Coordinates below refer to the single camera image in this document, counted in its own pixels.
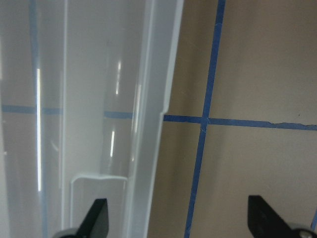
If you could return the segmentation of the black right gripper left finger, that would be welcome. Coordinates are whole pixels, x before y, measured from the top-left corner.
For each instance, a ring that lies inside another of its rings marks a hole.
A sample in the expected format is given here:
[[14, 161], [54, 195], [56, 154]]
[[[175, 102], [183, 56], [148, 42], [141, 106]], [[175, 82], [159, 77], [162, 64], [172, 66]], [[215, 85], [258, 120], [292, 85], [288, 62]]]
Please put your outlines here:
[[75, 233], [76, 238], [106, 238], [109, 232], [108, 205], [106, 198], [94, 201], [86, 217]]

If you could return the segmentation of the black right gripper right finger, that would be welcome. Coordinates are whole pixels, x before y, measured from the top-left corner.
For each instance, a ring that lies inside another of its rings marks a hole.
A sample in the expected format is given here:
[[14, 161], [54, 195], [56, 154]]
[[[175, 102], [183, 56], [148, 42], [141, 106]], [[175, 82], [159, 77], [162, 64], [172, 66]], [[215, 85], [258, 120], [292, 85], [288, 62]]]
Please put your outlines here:
[[248, 197], [248, 228], [254, 238], [294, 238], [292, 229], [259, 195]]

